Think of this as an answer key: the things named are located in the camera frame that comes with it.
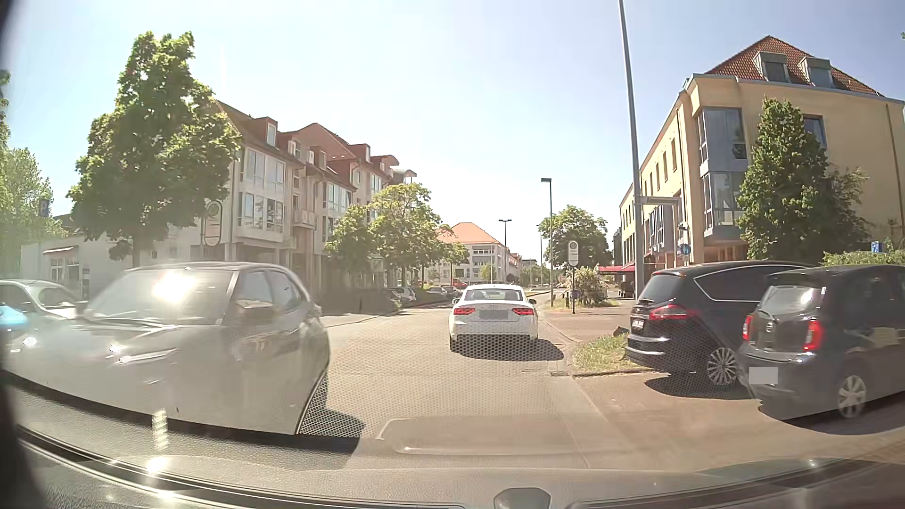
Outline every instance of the street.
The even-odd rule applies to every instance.
[[[326,408],[309,415],[303,432],[360,436],[349,468],[478,461],[694,471],[865,456],[905,439],[898,400],[856,423],[786,423],[762,413],[744,389],[713,394],[661,373],[573,379],[564,368],[575,343],[543,320],[546,341],[536,351],[492,344],[452,353],[448,313],[414,308],[330,327]]]

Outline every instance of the dark minivan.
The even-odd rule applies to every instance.
[[[905,267],[837,265],[770,276],[746,319],[739,375],[768,413],[794,418],[905,389]]]
[[[714,387],[732,386],[742,325],[767,277],[807,266],[766,260],[656,271],[632,308],[625,356],[659,371],[698,373]]]

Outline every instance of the car wheel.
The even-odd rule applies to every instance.
[[[738,364],[731,348],[720,346],[707,353],[704,376],[713,387],[728,388],[738,380]]]
[[[835,406],[840,416],[857,418],[864,413],[869,401],[868,380],[860,370],[848,368],[836,382]]]

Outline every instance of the hubcap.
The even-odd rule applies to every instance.
[[[738,376],[736,372],[735,352],[720,347],[710,353],[707,358],[707,378],[713,385],[730,385]]]
[[[864,411],[867,403],[867,384],[858,375],[845,377],[839,387],[839,397],[836,407],[844,418],[855,418]]]

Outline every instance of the silver car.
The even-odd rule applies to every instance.
[[[5,345],[5,369],[134,412],[296,434],[329,365],[319,317],[299,278],[278,265],[140,267],[80,318]]]

